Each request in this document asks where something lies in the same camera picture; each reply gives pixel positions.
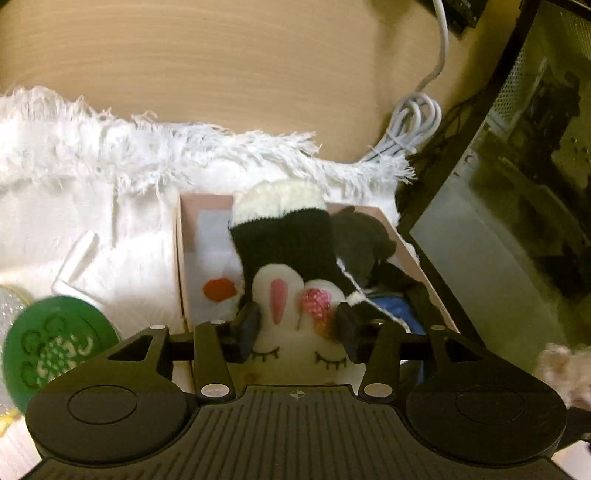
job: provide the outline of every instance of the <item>ribbed black surface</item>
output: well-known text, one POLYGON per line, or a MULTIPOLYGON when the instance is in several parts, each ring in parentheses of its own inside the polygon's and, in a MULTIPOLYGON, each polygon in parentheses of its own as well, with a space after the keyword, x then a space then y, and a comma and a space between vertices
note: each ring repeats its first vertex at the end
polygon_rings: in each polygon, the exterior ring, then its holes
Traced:
POLYGON ((397 412, 345 387, 249 387, 232 403, 201 409, 167 450, 118 468, 46 460, 30 480, 558 480, 549 460, 483 469, 419 443, 397 412))

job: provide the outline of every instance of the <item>black frame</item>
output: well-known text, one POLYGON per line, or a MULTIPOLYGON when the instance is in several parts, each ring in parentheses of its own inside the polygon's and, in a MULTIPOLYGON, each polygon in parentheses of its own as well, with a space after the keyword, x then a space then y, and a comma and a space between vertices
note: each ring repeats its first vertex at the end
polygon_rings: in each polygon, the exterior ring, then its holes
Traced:
POLYGON ((484 342, 476 331, 472 321, 455 298, 451 289, 437 272, 434 265, 429 261, 423 250, 421 250, 417 241, 411 235, 411 230, 418 222, 419 218, 421 218, 431 201, 433 201, 435 195, 441 189, 449 175, 452 174, 453 169, 460 161, 463 153, 470 145, 470 142, 472 142, 478 129, 482 125, 482 122, 484 122, 517 60, 519 52, 521 51, 525 39, 533 25, 540 4, 543 1, 564 8, 565 10, 580 16, 584 20, 591 22, 591 9, 574 0, 522 0, 520 6, 521 14, 517 19, 515 29, 507 42, 505 50, 502 53, 501 59, 499 60, 490 81, 482 93, 475 99, 475 104, 471 110, 470 116, 460 130, 460 134, 450 139, 437 161, 426 168, 425 171, 422 172, 417 184, 411 187, 413 190, 413 200, 408 207, 401 212, 400 222, 397 227, 398 233, 416 249, 425 275, 432 283, 460 333, 481 345, 484 345, 484 342))

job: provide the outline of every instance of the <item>closed eye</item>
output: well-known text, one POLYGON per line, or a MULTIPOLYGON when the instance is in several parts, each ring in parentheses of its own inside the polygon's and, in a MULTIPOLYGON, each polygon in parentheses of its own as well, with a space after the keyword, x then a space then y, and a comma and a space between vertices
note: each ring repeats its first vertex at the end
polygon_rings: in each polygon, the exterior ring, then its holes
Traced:
POLYGON ((275 358, 279 358, 279 347, 275 350, 271 350, 270 352, 266 353, 259 353, 255 352, 254 350, 251 352, 251 359, 256 360, 257 358, 261 358, 263 362, 267 361, 268 356, 274 356, 275 358))
POLYGON ((335 370, 338 370, 341 365, 343 366, 343 368, 347 367, 347 357, 344 357, 341 360, 327 360, 322 355, 320 355, 318 352, 316 352, 316 363, 318 363, 318 362, 324 362, 326 364, 327 370, 330 368, 331 365, 335 366, 335 370))

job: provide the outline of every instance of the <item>beige fluffy object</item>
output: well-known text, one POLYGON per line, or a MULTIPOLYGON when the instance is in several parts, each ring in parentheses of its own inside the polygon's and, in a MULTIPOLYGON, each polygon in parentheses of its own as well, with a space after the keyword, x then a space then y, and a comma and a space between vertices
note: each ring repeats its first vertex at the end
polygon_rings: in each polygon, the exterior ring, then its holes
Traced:
POLYGON ((535 376, 555 389, 567 407, 591 407, 591 347, 573 351, 549 344, 538 358, 535 376))

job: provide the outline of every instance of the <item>pink sequin ear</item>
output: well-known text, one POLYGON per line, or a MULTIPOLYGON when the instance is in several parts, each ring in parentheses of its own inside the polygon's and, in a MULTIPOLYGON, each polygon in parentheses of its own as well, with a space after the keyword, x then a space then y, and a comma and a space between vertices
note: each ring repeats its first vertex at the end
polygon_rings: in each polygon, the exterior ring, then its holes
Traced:
POLYGON ((309 288, 301 296, 301 306, 314 319, 314 330, 323 337, 331 337, 333 312, 330 308, 330 293, 319 288, 309 288))
POLYGON ((271 282, 271 315, 273 316, 273 323, 275 325, 279 325, 283 317, 287 302, 287 291, 287 282, 282 278, 276 278, 271 282))

